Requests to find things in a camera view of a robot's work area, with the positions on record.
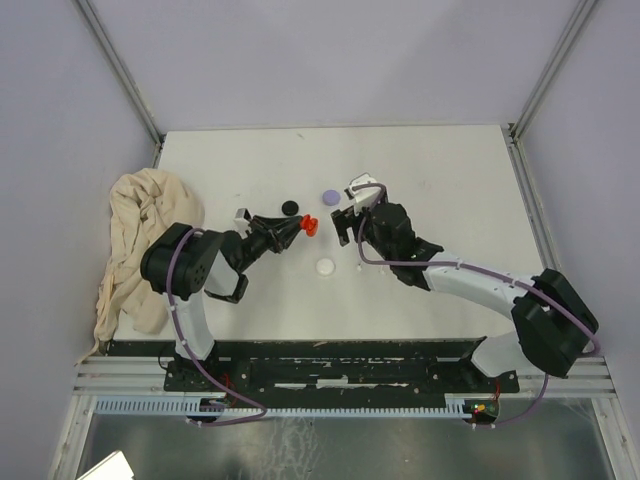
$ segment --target purple circle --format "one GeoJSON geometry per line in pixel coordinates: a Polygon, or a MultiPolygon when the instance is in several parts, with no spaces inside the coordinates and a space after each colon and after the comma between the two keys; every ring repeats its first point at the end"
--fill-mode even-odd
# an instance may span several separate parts
{"type": "Polygon", "coordinates": [[[327,190],[322,194],[322,201],[325,205],[333,207],[340,203],[340,194],[335,190],[327,190]]]}

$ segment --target white table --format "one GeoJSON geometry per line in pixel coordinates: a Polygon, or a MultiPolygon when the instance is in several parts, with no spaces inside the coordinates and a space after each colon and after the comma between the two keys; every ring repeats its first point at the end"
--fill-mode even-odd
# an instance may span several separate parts
{"type": "MultiPolygon", "coordinates": [[[[433,339],[498,335],[505,318],[442,294],[398,282],[385,267],[363,265],[355,244],[341,248],[330,220],[340,192],[369,172],[387,184],[419,236],[461,257],[511,272],[542,266],[498,126],[365,127],[171,132],[159,168],[180,176],[202,200],[204,227],[233,229],[240,207],[280,216],[285,200],[320,220],[282,255],[265,254],[246,273],[238,305],[205,297],[207,322],[225,340],[433,339]],[[335,273],[316,273],[333,259],[335,273]]],[[[340,208],[347,205],[343,195],[340,208]]],[[[132,328],[123,315],[118,340],[173,338],[132,328]]]]}

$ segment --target beige cloth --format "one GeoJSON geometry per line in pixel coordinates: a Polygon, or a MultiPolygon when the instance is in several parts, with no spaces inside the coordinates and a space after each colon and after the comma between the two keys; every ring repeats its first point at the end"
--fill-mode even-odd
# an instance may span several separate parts
{"type": "Polygon", "coordinates": [[[95,352],[111,340],[124,310],[133,327],[158,333],[167,321],[160,294],[140,276],[147,248],[174,222],[201,226],[204,208],[195,194],[173,174],[145,168],[122,176],[111,189],[111,258],[98,290],[95,352]]]}

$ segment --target gray floor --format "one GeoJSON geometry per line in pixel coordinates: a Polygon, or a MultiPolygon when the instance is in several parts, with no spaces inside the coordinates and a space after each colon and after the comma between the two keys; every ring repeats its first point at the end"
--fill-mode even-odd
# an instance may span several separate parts
{"type": "MultiPolygon", "coordinates": [[[[505,417],[523,401],[503,400],[505,417]]],[[[526,421],[273,419],[198,429],[174,417],[99,415],[80,472],[122,450],[137,480],[613,479],[591,403],[547,400],[526,421]]]]}

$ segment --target wall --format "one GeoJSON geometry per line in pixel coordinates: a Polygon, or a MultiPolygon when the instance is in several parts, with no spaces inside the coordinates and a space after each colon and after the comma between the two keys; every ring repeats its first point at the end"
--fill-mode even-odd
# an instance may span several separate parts
{"type": "Polygon", "coordinates": [[[91,345],[111,184],[153,145],[70,1],[0,16],[0,465],[46,478],[91,345]]]}
{"type": "Polygon", "coordinates": [[[577,0],[94,0],[157,124],[513,122],[577,0]]]}
{"type": "Polygon", "coordinates": [[[640,2],[602,2],[524,146],[560,262],[640,446],[640,2]]]}

